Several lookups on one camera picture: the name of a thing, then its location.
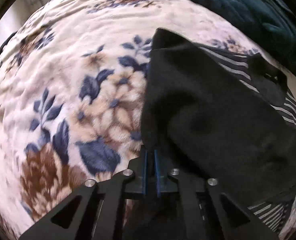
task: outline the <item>wrinkled fabric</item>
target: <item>wrinkled fabric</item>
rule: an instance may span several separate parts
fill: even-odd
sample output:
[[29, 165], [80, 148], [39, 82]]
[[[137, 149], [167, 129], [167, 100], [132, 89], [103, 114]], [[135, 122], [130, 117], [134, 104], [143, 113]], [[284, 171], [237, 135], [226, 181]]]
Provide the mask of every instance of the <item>wrinkled fabric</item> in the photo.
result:
[[[253, 57], [250, 70], [260, 67]], [[142, 111], [143, 143], [180, 168], [196, 167], [203, 178], [219, 179], [245, 205], [288, 194], [296, 190], [296, 128], [262, 97], [204, 50], [158, 29]]]
[[110, 179], [138, 156], [158, 27], [230, 51], [260, 52], [285, 73], [296, 99], [294, 75], [189, 0], [52, 0], [0, 56], [0, 225], [10, 239], [86, 179]]
[[225, 18], [296, 76], [296, 17], [282, 0], [191, 0]]

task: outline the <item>fleece blanket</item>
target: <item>fleece blanket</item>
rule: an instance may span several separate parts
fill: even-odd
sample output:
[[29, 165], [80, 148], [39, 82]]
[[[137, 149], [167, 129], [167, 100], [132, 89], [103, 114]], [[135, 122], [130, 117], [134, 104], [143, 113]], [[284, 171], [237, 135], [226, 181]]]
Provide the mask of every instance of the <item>fleece blanket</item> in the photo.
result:
[[284, 71], [296, 99], [291, 73], [189, 0], [51, 0], [0, 56], [0, 226], [10, 239], [86, 179], [109, 179], [138, 156], [158, 27], [233, 52], [260, 52]]

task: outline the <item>bed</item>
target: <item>bed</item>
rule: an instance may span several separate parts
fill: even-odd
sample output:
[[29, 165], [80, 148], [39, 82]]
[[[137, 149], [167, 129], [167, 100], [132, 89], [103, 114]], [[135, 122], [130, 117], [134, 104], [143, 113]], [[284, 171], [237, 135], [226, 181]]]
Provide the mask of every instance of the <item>bed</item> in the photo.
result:
[[[261, 53], [285, 73], [296, 100], [292, 73], [189, 0], [51, 0], [0, 56], [0, 226], [9, 239], [85, 180], [110, 179], [138, 156], [158, 27], [231, 52]], [[280, 239], [295, 228], [296, 200]]]

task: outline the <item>teal fabric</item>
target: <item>teal fabric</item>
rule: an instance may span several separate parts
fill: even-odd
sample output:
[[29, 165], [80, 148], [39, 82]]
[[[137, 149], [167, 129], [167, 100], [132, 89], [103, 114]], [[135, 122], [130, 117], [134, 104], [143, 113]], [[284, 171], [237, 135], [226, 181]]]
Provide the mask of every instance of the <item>teal fabric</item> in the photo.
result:
[[296, 17], [282, 0], [191, 0], [220, 15], [296, 76]]

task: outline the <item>striped fabric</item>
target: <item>striped fabric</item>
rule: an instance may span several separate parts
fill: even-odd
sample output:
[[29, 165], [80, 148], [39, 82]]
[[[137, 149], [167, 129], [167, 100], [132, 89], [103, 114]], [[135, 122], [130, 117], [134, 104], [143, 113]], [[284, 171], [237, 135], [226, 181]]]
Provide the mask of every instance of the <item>striped fabric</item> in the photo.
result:
[[278, 233], [287, 220], [286, 213], [288, 211], [288, 204], [268, 204], [261, 203], [256, 206], [248, 207], [265, 225], [272, 231]]
[[[246, 87], [259, 93], [257, 88], [252, 83], [249, 73], [247, 61], [251, 56], [232, 53], [203, 44], [197, 44], [197, 46], [205, 51], [222, 68], [238, 78], [239, 81]], [[283, 117], [288, 125], [296, 128], [296, 100], [289, 88], [284, 105], [282, 107], [271, 106]], [[291, 205], [288, 203], [261, 203], [256, 206], [248, 207], [255, 216], [257, 216], [264, 224], [276, 233], [281, 231], [284, 223], [287, 221], [290, 208]]]
[[[253, 85], [248, 69], [247, 60], [249, 55], [232, 53], [222, 49], [209, 47], [203, 44], [198, 46], [205, 51], [213, 60], [215, 60], [222, 68], [230, 72], [239, 79], [249, 89], [258, 92], [257, 88]], [[296, 128], [296, 100], [288, 88], [286, 100], [282, 107], [271, 105], [289, 124]]]

